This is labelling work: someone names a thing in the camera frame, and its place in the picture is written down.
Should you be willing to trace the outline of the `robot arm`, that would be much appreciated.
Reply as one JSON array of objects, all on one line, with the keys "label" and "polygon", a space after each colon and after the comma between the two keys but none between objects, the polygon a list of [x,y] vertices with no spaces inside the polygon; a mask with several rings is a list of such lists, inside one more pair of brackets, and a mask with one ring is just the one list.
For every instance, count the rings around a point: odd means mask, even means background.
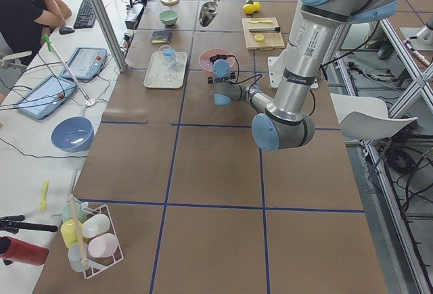
[{"label": "robot arm", "polygon": [[229,64],[224,59],[212,65],[214,102],[249,103],[257,114],[252,120],[252,135],[263,150],[301,147],[314,136],[311,117],[302,105],[316,79],[329,44],[342,24],[379,21],[396,11],[398,0],[298,0],[288,46],[279,56],[283,65],[274,97],[254,86],[237,87],[231,81]]}]

